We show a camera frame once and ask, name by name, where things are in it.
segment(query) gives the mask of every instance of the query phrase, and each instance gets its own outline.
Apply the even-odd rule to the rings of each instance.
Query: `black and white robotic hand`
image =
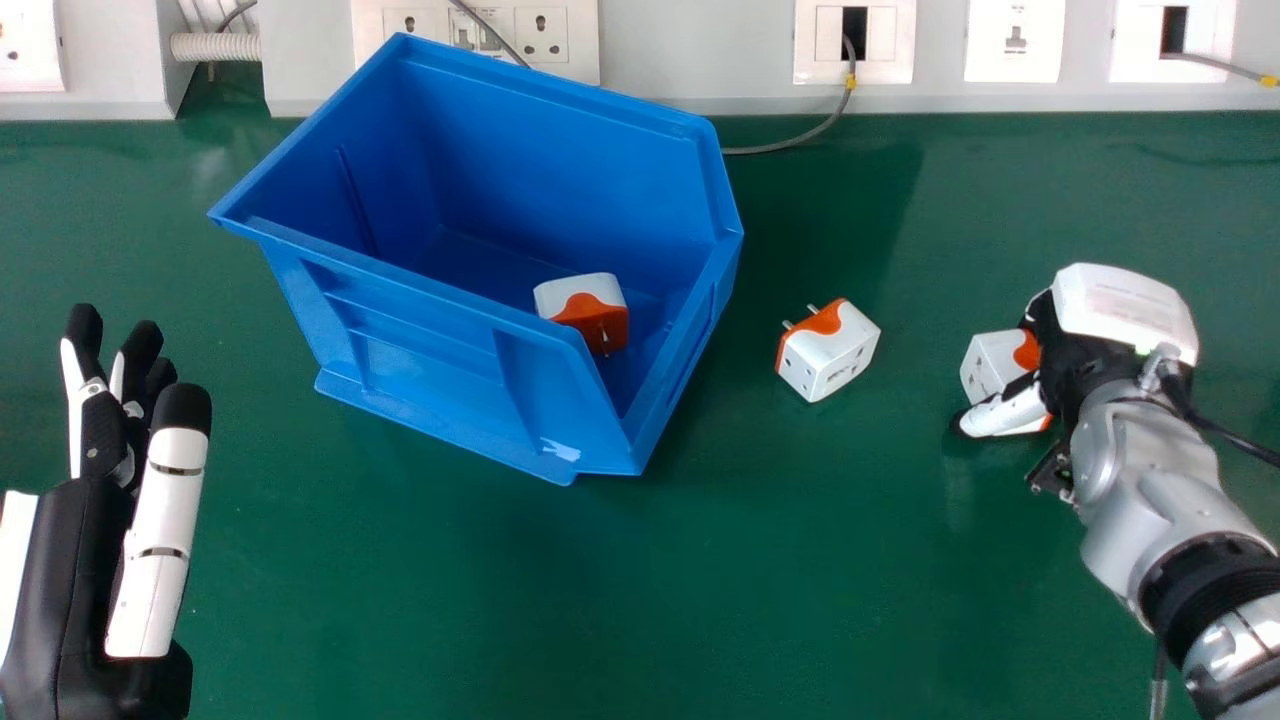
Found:
[[[138,323],[108,375],[102,318],[60,342],[70,477],[0,505],[0,700],[9,720],[179,720],[192,662],[173,642],[212,405]]]
[[[974,337],[960,370],[973,404],[952,427],[984,438],[1048,429],[1062,438],[1028,475],[1087,528],[1088,570],[1158,642],[1203,717],[1280,717],[1280,559],[1222,492],[1217,434],[1190,401],[1199,338],[1187,304],[1151,278],[1076,264],[1032,299],[1016,329]]]

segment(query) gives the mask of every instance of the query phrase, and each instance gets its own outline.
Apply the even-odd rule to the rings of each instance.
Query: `storage bin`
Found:
[[[558,484],[644,470],[742,243],[705,119],[408,35],[210,217],[261,246],[317,391]],[[534,310],[595,272],[631,311],[609,357]]]

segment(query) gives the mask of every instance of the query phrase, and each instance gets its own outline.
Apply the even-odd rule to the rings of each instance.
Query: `black opening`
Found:
[[[1160,54],[1183,53],[1187,47],[1188,8],[1165,8],[1165,24],[1160,33]]]
[[[867,59],[867,8],[845,8],[845,17],[841,32],[854,44],[854,53],[859,60]],[[840,42],[840,59],[849,59],[849,49],[845,42]]]

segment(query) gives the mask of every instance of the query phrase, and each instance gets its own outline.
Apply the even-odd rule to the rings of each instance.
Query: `blue container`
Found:
[[[317,391],[557,484],[644,470],[742,245],[705,119],[407,35],[210,217],[261,245]],[[631,309],[600,359],[532,295],[594,272]]]

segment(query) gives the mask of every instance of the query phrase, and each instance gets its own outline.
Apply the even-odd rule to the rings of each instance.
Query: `electrical outlet panel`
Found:
[[[54,0],[0,0],[0,92],[61,92]]]
[[[1057,82],[1066,0],[970,0],[965,82]]]
[[[596,0],[471,0],[470,5],[531,67],[600,85]],[[351,22],[357,65],[397,32],[513,61],[497,37],[448,0],[352,0]]]
[[[1110,81],[1226,82],[1226,70],[1160,56],[1192,53],[1229,61],[1234,42],[1235,0],[1116,0]]]
[[[845,85],[847,36],[859,85],[909,85],[915,74],[915,0],[796,0],[795,85]]]

